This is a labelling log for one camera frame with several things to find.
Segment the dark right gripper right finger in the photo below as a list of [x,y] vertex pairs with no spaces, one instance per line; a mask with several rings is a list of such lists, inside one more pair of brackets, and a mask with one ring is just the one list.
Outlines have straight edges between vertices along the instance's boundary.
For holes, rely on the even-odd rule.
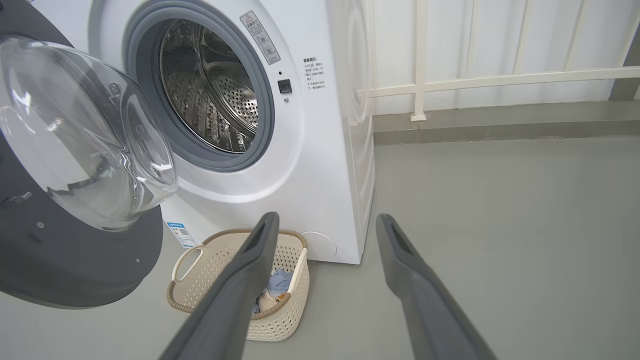
[[416,360],[496,360],[496,355],[390,214],[375,234],[384,278],[399,298]]

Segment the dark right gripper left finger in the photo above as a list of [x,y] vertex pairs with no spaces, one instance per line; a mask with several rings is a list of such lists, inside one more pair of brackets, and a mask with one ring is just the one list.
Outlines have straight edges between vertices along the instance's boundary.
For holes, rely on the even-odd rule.
[[240,360],[252,308],[270,278],[279,233],[276,212],[262,216],[160,356],[161,360]]

